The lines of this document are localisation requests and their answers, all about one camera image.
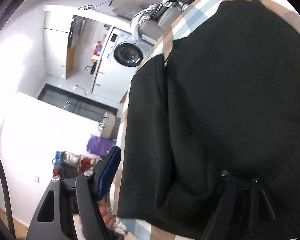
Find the screw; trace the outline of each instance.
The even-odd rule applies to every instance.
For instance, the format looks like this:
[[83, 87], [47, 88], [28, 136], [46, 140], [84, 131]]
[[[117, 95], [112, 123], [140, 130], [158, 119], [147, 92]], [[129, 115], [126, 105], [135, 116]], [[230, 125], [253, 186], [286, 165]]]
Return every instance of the screw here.
[[230, 175], [229, 171], [222, 171], [221, 172], [222, 177], [226, 177], [226, 176], [229, 176], [229, 175]]
[[56, 182], [58, 182], [60, 180], [60, 177], [59, 176], [54, 176], [52, 179], [51, 179], [51, 181], [53, 182], [53, 183], [56, 183]]
[[84, 175], [87, 177], [91, 176], [92, 174], [93, 174], [93, 170], [87, 170], [84, 172]]

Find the plaid fabric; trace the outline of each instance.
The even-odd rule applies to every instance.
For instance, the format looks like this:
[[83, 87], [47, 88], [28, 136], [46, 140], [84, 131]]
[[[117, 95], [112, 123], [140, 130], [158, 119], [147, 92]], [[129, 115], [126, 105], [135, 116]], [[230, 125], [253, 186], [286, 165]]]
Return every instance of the plaid fabric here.
[[[219, 4], [225, 0], [195, 0], [188, 8], [183, 11], [174, 23], [170, 26], [170, 29], [166, 30], [163, 36], [152, 47], [147, 56], [143, 59], [138, 69], [143, 64], [158, 54], [163, 54], [165, 58], [169, 55], [172, 49], [172, 41], [187, 37], [193, 30], [195, 30], [200, 24], [210, 18], [218, 9]], [[300, 15], [296, 12], [293, 6], [287, 0], [260, 0], [267, 8], [277, 13], [290, 25], [292, 25], [300, 33]], [[111, 204], [114, 211], [118, 210], [118, 198], [121, 184], [122, 166], [123, 166], [123, 154], [124, 143], [127, 126], [127, 113], [129, 104], [129, 92], [124, 103], [121, 125], [119, 128], [119, 136], [117, 145], [122, 151], [122, 160], [119, 165], [119, 169], [114, 178], [110, 196]], [[138, 240], [182, 240], [187, 239], [181, 236], [165, 232], [161, 229], [152, 226], [151, 224], [143, 220], [124, 219], [123, 222], [127, 226], [128, 230]]]

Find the black garment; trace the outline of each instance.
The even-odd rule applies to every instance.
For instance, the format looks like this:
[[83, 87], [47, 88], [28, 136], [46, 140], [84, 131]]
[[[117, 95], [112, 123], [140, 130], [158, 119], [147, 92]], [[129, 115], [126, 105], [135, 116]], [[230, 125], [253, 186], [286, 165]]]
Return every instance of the black garment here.
[[258, 0], [225, 1], [131, 83], [118, 216], [199, 239], [221, 170], [262, 177], [300, 232], [300, 35]]

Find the power outlet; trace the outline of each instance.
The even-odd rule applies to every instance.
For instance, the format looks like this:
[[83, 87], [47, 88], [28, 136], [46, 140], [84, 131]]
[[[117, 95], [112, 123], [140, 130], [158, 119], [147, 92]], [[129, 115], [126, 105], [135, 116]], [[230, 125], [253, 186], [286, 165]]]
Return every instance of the power outlet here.
[[34, 180], [36, 183], [40, 183], [40, 177], [39, 177], [39, 176], [34, 175], [34, 176], [33, 176], [33, 180]]

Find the checkered tablecloth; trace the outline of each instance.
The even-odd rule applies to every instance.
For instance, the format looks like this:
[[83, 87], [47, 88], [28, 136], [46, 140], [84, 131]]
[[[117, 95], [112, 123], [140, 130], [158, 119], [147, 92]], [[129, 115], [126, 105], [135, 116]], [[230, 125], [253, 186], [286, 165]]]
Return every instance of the checkered tablecloth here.
[[[140, 64], [140, 69], [144, 63], [158, 54], [163, 54], [166, 58], [172, 50], [172, 41], [187, 37], [192, 31], [194, 31], [200, 24], [205, 22], [208, 18], [215, 14], [219, 4], [225, 0], [195, 0], [182, 15], [180, 15], [174, 23], [170, 26], [170, 29], [166, 30], [164, 35], [156, 42], [147, 56]], [[260, 0], [267, 8], [274, 11], [281, 16], [290, 25], [292, 25], [300, 33], [300, 15], [296, 12], [293, 6], [287, 0]], [[119, 128], [119, 136], [117, 145], [122, 151], [122, 160], [114, 178], [110, 196], [112, 200], [112, 206], [116, 212], [118, 209], [118, 198], [120, 192], [122, 166], [123, 166], [123, 153], [124, 143], [127, 125], [127, 113], [129, 105], [129, 90], [127, 98], [124, 103], [122, 122]], [[181, 236], [165, 232], [143, 220], [124, 220], [125, 225], [130, 232], [138, 240], [181, 240], [187, 239]]]

